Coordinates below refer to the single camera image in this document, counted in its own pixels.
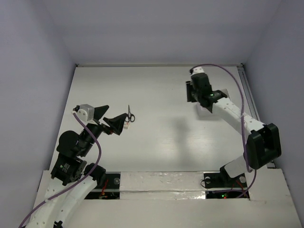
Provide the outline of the black handled scissors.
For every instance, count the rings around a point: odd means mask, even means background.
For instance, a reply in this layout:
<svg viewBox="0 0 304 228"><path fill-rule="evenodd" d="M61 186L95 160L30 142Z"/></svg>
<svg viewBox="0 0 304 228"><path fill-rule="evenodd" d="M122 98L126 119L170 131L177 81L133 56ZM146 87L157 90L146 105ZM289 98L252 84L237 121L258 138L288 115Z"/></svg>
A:
<svg viewBox="0 0 304 228"><path fill-rule="evenodd" d="M135 121L135 115L131 113L130 106L128 105L128 113L125 119L126 123L133 123Z"/></svg>

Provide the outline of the white eraser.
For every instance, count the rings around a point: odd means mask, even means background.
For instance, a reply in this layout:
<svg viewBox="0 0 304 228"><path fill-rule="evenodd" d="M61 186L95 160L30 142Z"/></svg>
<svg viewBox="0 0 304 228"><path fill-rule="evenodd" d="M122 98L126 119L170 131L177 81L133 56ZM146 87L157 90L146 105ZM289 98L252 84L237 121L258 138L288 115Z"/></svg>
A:
<svg viewBox="0 0 304 228"><path fill-rule="evenodd" d="M125 122L124 125L123 125L123 128L124 128L124 129L128 129L128 128L129 128L129 125L130 125L129 122Z"/></svg>

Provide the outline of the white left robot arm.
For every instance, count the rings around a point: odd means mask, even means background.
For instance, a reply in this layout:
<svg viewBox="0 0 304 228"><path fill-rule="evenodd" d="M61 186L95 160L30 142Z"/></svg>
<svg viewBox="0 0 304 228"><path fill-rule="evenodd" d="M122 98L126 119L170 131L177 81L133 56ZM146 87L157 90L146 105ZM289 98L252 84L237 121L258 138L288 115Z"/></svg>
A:
<svg viewBox="0 0 304 228"><path fill-rule="evenodd" d="M30 212L28 228L65 228L81 202L94 188L106 185L106 170L97 162L87 164L85 157L93 145L101 149L97 138L114 132L112 126L100 123L108 105L76 106L72 114L83 126L81 133L65 131L58 141L58 157L50 173L44 201Z"/></svg>

